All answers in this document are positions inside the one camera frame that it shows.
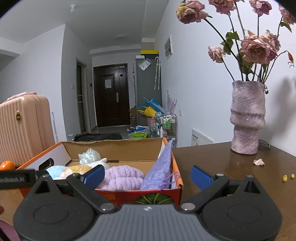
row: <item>orange fruit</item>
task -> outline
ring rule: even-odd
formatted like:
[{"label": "orange fruit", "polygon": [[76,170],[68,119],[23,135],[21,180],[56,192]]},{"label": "orange fruit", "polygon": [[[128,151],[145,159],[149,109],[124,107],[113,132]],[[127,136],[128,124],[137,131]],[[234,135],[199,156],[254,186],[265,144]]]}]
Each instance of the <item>orange fruit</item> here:
[{"label": "orange fruit", "polygon": [[2,162],[0,171],[15,170],[15,165],[11,161]]}]

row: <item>gold round badge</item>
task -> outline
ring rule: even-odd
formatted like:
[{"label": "gold round badge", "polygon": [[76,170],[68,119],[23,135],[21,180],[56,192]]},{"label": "gold round badge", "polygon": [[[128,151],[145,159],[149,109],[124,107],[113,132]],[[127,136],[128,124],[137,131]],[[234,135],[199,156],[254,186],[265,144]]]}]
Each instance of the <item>gold round badge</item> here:
[{"label": "gold round badge", "polygon": [[15,118],[16,118],[17,121],[20,121],[21,116],[20,116],[20,113],[19,113],[19,112],[17,112],[17,113],[15,114]]}]

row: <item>refrigerator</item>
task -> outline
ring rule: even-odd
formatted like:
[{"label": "refrigerator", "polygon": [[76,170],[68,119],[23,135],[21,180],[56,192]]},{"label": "refrigerator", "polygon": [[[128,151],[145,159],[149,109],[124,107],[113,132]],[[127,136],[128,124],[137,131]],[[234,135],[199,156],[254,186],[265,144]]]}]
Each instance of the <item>refrigerator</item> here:
[{"label": "refrigerator", "polygon": [[[155,74],[156,74],[156,59],[150,59],[151,64],[147,69],[142,70],[139,65],[144,59],[135,59],[133,70],[134,70],[134,81],[135,81],[135,96],[136,96],[136,108],[146,103],[146,99],[155,99],[161,105],[161,84],[158,89],[158,80],[156,88]],[[140,126],[147,126],[147,119],[137,111],[137,124]]]}]

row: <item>flower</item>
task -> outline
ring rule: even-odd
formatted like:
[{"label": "flower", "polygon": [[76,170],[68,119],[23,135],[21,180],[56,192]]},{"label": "flower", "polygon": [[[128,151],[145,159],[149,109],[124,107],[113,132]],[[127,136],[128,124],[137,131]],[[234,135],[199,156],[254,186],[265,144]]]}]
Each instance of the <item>flower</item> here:
[{"label": "flower", "polygon": [[217,63],[223,63],[223,56],[225,56],[225,52],[220,47],[208,47],[208,53],[210,58]]},{"label": "flower", "polygon": [[281,15],[283,16],[283,21],[286,24],[292,24],[294,25],[296,23],[296,18],[292,16],[291,13],[287,9],[285,9],[283,6],[279,5],[279,10],[281,12]]},{"label": "flower", "polygon": [[251,31],[242,40],[243,59],[249,63],[268,64],[277,57],[276,50],[270,46],[265,37],[258,37]]},{"label": "flower", "polygon": [[192,22],[201,22],[202,19],[206,19],[208,14],[204,11],[205,5],[199,1],[189,1],[186,4],[182,4],[176,11],[177,17],[180,22],[184,24]]},{"label": "flower", "polygon": [[221,14],[230,14],[230,11],[236,9],[233,0],[209,0],[209,4],[216,7],[216,12]]},{"label": "flower", "polygon": [[259,17],[263,14],[269,15],[269,11],[272,9],[270,3],[264,0],[249,0],[249,3],[253,8],[253,12],[257,13]]},{"label": "flower", "polygon": [[281,45],[279,43],[277,35],[270,33],[269,30],[266,30],[266,33],[260,37],[264,42],[268,43],[276,51],[279,51]]}]

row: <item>textured vase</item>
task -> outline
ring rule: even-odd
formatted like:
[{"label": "textured vase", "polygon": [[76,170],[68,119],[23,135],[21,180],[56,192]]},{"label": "textured vase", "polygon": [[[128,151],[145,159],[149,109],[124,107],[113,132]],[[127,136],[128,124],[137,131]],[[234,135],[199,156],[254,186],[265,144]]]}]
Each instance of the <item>textured vase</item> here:
[{"label": "textured vase", "polygon": [[259,129],[265,125],[264,84],[257,81],[232,82],[230,122],[234,124],[231,149],[253,155],[258,151]]}]

